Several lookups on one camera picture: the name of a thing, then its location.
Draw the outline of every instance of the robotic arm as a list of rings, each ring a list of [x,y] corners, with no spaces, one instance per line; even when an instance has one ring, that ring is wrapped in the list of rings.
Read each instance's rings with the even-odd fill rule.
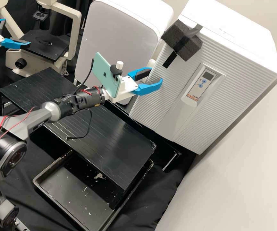
[[[63,95],[43,103],[40,109],[32,111],[32,108],[23,115],[0,116],[0,181],[8,176],[24,157],[27,151],[25,140],[44,123],[54,123],[80,110],[103,105],[106,100],[114,103],[134,95],[145,95],[158,90],[162,84],[162,79],[144,84],[135,82],[138,78],[148,76],[150,68],[139,69],[126,77],[121,77],[122,62],[118,61],[117,65],[111,66],[99,53],[96,57],[95,65],[93,65],[94,61],[92,62],[91,70],[103,84],[103,88],[94,86]],[[29,231],[17,219],[18,212],[19,209],[9,202],[0,190],[0,227],[12,226],[18,230]]]

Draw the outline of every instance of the smartphone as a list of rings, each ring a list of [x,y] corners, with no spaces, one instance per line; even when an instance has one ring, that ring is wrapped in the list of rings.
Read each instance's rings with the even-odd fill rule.
[[[114,77],[110,67],[111,65],[109,62],[107,62],[101,54],[97,52],[94,57],[93,73],[111,97],[116,98],[122,78],[120,75]]]

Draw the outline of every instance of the black cable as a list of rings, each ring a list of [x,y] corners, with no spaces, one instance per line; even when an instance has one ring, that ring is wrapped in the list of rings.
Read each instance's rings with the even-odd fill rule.
[[[84,82],[81,84],[81,86],[84,85],[85,82],[87,81],[87,79],[88,79],[88,77],[89,77],[89,75],[90,75],[90,73],[91,73],[91,70],[93,69],[93,66],[94,66],[94,59],[91,60],[91,67],[90,67],[89,73],[88,73],[88,75],[86,76],[86,79],[84,80]],[[75,90],[74,94],[75,94],[78,90],[80,90],[81,86],[78,86],[78,88]]]
[[[82,139],[82,138],[84,138],[85,136],[87,136],[87,135],[88,135],[89,130],[90,130],[91,118],[92,118],[92,112],[91,112],[91,110],[89,110],[89,112],[90,112],[90,119],[89,119],[88,129],[87,129],[86,134],[85,134],[84,136],[81,136],[81,137],[67,137],[67,140]]]

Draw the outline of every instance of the black platform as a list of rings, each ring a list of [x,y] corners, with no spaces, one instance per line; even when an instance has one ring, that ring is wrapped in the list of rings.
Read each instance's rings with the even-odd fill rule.
[[[66,53],[69,46],[68,41],[45,30],[30,30],[21,39],[31,42],[28,48],[23,49],[54,62]]]
[[[0,93],[27,112],[74,90],[71,82],[48,68],[1,88]],[[154,152],[155,145],[106,108],[100,106],[91,111],[90,132],[83,139],[67,141],[66,137],[86,133],[90,118],[87,110],[44,126],[126,190]]]

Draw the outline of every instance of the white wall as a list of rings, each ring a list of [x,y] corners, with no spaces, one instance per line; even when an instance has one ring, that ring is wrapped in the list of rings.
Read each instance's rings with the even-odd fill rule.
[[[277,0],[219,0],[270,29]],[[277,230],[277,85],[188,172],[157,231]]]

